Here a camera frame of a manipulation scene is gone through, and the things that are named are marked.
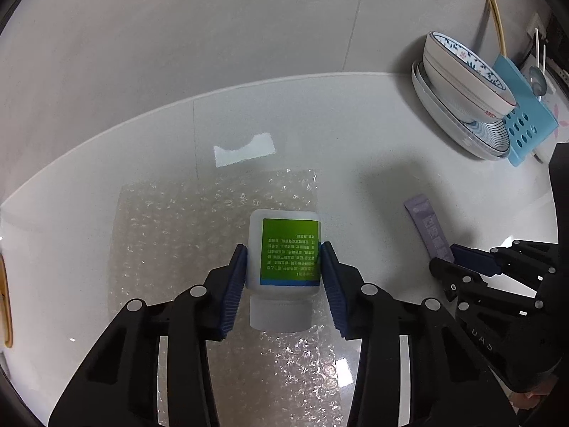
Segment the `person's right hand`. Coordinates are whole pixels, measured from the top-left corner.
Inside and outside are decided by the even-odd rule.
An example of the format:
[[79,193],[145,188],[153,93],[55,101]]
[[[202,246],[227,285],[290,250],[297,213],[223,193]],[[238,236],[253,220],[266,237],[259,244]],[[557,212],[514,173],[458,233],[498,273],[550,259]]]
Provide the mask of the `person's right hand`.
[[527,393],[512,392],[519,426],[568,426],[568,379],[551,376]]

